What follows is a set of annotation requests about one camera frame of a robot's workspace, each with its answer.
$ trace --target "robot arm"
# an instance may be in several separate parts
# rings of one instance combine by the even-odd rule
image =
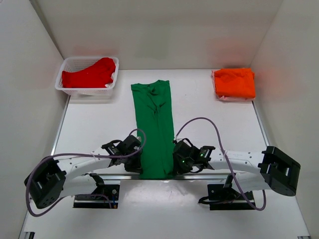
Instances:
[[[199,169],[197,172],[203,169],[229,169],[219,148],[204,146],[198,149],[188,139],[175,141],[175,144],[173,158],[176,174],[192,172],[193,167]],[[278,148],[268,146],[262,152],[225,151],[225,153],[233,170],[246,172],[236,174],[244,192],[272,189],[285,196],[296,194],[300,164]],[[232,180],[232,176],[229,175],[225,186],[239,192]]]
[[[173,150],[173,174],[193,172],[193,167],[203,169],[228,169],[229,166],[219,148],[204,146],[198,149],[188,139],[175,142]],[[141,151],[130,157],[105,158],[106,151],[112,156],[125,156],[136,152],[141,147],[140,141],[129,135],[124,141],[114,140],[92,152],[94,157],[66,157],[47,160],[31,178],[30,195],[35,205],[46,208],[58,198],[79,194],[99,193],[104,186],[103,180],[92,172],[96,169],[124,164],[128,172],[142,173]],[[296,194],[300,165],[276,147],[267,147],[262,152],[225,152],[234,170],[236,178],[244,192],[272,189],[279,194],[294,196]],[[228,176],[224,188],[239,191]]]
[[[93,157],[65,157],[58,160],[50,159],[42,163],[30,179],[30,195],[37,208],[42,209],[52,205],[59,198],[79,194],[99,193],[99,188],[104,185],[103,180],[95,173],[96,169],[108,168],[113,165],[124,164],[128,172],[142,173],[141,142],[133,135],[129,135],[124,141],[113,140],[93,151]],[[105,158],[98,155],[123,156],[122,158]],[[27,185],[29,176],[24,181]]]

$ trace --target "white table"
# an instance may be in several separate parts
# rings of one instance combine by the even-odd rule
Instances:
[[[112,99],[71,98],[55,153],[90,152],[113,139],[124,139],[136,128],[130,85],[158,79],[170,81],[175,133],[194,117],[208,117],[220,129],[226,149],[264,150],[252,103],[218,101],[210,74],[211,70],[120,71]],[[202,120],[192,122],[180,136],[199,147],[218,146],[213,127]],[[98,173],[127,174],[123,166]],[[69,197],[41,218],[27,215],[24,231],[35,232],[35,239],[293,239],[309,235],[295,197],[267,191],[262,212],[209,211],[197,204],[207,195],[206,185],[201,180],[122,180],[118,209],[74,209]],[[254,196],[261,206],[261,193]]]

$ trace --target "black mount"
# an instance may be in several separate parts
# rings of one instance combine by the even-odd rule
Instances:
[[[173,150],[173,174],[199,173],[205,168],[213,169],[210,164],[211,152],[214,146],[203,146],[201,149],[195,147],[188,138],[176,142]],[[193,167],[197,167],[198,171],[192,172]]]
[[[96,182],[97,188],[92,194],[103,194],[111,201],[111,207],[103,197],[96,197],[90,195],[76,195],[74,198],[74,208],[107,208],[116,209],[119,206],[119,184],[104,184],[104,180],[96,173],[89,174]]]
[[[265,156],[258,167],[265,182],[279,194],[296,195],[300,164],[274,146],[268,146],[262,153]]]
[[[107,144],[102,145],[110,155],[120,156],[128,155],[135,152],[141,146],[141,142],[133,135],[129,135],[124,141],[113,140]],[[137,153],[129,158],[113,158],[110,166],[124,164],[125,171],[133,173],[142,173],[141,153]]]
[[[39,209],[54,203],[63,190],[66,172],[60,170],[58,162],[58,160],[50,159],[43,163],[31,179],[30,195]]]
[[[198,203],[209,205],[211,211],[221,210],[253,210],[245,199],[227,184],[208,184],[208,196],[199,199]],[[252,192],[245,193],[250,202],[255,205]]]

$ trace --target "metal bracket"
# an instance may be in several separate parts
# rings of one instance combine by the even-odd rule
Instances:
[[[101,208],[101,209],[117,209],[118,208],[120,183],[106,184],[103,186],[99,186],[98,190],[99,190],[98,193],[104,194],[105,196],[109,198],[109,200],[111,201],[111,208],[110,208],[110,204],[106,202],[105,198],[92,197],[90,195],[76,195],[74,197],[73,207],[74,208]]]
[[[244,198],[233,189],[224,188],[224,184],[208,184],[208,199],[212,202],[209,205],[211,211],[224,210],[253,210]],[[252,192],[245,193],[250,202],[255,205]]]

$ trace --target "red cloth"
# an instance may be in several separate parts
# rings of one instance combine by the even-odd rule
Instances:
[[[112,83],[111,75],[115,72],[115,63],[104,57],[94,65],[78,72],[62,72],[64,88],[105,88]]]
[[[215,71],[216,94],[227,97],[255,98],[255,73],[250,68]]]

